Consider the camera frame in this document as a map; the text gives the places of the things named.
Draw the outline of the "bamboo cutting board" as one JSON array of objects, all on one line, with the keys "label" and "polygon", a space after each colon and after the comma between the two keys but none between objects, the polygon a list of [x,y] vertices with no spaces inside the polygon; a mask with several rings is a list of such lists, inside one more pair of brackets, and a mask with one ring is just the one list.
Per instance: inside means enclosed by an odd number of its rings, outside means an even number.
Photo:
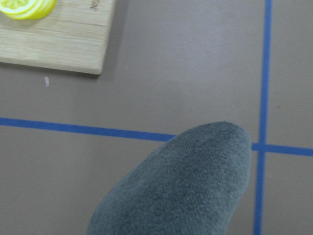
[{"label": "bamboo cutting board", "polygon": [[0,15],[3,63],[99,75],[114,0],[58,0],[46,17],[14,20]]}]

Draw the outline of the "grey cleaning cloth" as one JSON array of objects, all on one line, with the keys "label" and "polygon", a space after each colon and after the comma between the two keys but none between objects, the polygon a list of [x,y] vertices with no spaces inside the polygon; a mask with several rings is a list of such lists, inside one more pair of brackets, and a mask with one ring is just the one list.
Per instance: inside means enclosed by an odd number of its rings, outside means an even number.
[{"label": "grey cleaning cloth", "polygon": [[189,129],[124,176],[93,213],[89,235],[224,235],[249,183],[251,139],[214,122]]}]

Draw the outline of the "yellow lemon slice toy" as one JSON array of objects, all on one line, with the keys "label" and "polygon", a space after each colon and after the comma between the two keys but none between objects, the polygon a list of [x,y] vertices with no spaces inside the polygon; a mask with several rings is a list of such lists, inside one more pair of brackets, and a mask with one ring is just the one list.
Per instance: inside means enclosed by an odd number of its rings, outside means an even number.
[{"label": "yellow lemon slice toy", "polygon": [[46,17],[55,0],[1,0],[0,11],[14,20],[37,20]]}]

